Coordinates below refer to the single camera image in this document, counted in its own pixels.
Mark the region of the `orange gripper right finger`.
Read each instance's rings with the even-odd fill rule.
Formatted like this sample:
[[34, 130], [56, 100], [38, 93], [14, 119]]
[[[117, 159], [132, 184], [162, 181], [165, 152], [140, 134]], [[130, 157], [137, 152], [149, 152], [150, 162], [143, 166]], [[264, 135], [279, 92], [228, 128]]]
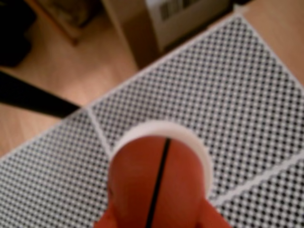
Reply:
[[197, 228], [231, 228], [231, 225], [206, 200], [202, 199], [199, 206]]

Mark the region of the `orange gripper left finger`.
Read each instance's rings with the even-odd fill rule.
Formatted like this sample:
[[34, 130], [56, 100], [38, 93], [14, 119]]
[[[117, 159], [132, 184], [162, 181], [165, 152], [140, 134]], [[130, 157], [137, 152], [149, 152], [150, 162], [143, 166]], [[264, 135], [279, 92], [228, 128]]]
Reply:
[[118, 228], [112, 208], [107, 209], [102, 217], [94, 222], [93, 228]]

